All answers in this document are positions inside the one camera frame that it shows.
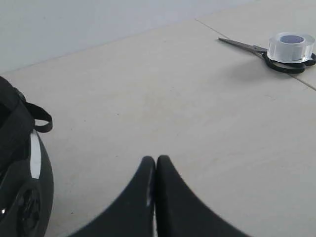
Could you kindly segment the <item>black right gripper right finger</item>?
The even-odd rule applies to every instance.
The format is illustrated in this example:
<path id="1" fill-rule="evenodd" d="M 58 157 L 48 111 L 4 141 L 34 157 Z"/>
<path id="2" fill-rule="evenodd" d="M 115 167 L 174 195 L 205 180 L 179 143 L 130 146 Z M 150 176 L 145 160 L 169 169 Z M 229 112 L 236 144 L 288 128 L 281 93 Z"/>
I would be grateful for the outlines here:
<path id="1" fill-rule="evenodd" d="M 155 206 L 159 237 L 246 237 L 187 186 L 169 156 L 157 159 Z"/>

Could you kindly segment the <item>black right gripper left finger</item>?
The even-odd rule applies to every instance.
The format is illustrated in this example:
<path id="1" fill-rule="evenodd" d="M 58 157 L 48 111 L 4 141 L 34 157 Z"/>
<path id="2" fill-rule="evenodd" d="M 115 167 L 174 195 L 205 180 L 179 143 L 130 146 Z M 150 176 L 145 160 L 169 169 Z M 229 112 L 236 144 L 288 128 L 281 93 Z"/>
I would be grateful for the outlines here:
<path id="1" fill-rule="evenodd" d="M 115 201 L 73 237 L 153 237 L 156 164 L 143 157 L 134 176 Z"/>

